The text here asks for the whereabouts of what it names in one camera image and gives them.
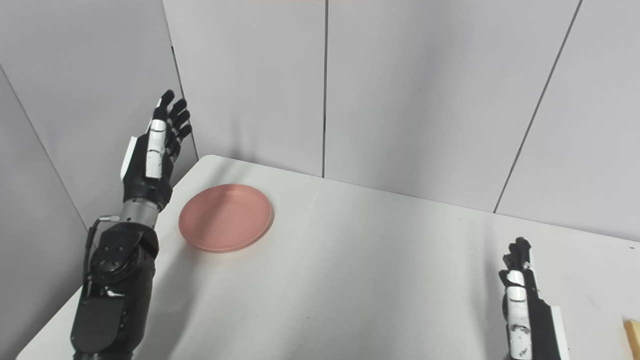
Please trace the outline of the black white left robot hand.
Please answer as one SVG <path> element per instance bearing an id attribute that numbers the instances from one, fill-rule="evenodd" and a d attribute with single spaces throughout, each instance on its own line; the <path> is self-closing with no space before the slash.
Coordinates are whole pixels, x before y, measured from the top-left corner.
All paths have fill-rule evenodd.
<path id="1" fill-rule="evenodd" d="M 191 117 L 184 98 L 172 89 L 160 96 L 144 133 L 130 138 L 119 172 L 123 202 L 144 199 L 164 210 L 173 187 L 170 180 L 184 139 L 192 134 Z"/>

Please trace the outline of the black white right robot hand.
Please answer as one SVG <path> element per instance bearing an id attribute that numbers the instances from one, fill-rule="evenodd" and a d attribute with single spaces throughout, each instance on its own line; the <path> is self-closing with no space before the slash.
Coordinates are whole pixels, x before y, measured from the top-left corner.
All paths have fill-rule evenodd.
<path id="1" fill-rule="evenodd" d="M 541 296 L 530 242 L 517 237 L 503 255 L 498 272 L 504 292 L 506 360 L 569 360 L 570 352 L 559 306 Z"/>

